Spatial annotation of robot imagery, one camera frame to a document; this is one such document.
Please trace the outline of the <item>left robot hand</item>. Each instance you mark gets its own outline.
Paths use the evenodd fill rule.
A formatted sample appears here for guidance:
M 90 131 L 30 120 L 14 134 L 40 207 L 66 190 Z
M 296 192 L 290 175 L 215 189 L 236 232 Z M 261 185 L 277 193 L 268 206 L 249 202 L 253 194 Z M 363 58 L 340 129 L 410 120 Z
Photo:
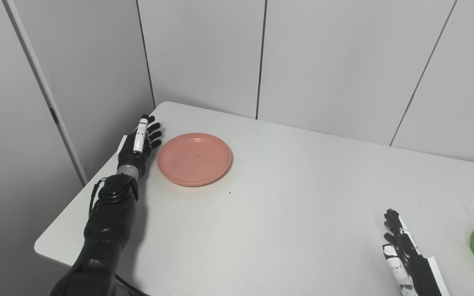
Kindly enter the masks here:
M 144 114 L 118 153 L 117 174 L 127 174 L 135 179 L 145 176 L 147 159 L 162 144 L 162 136 L 155 116 Z

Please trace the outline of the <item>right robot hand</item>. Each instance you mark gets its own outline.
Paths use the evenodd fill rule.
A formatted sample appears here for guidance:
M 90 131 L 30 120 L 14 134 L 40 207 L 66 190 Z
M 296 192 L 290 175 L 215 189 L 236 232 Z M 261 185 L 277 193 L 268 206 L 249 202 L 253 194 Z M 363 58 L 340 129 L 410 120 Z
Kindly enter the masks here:
M 384 214 L 383 255 L 402 296 L 449 296 L 435 257 L 424 257 L 400 214 Z

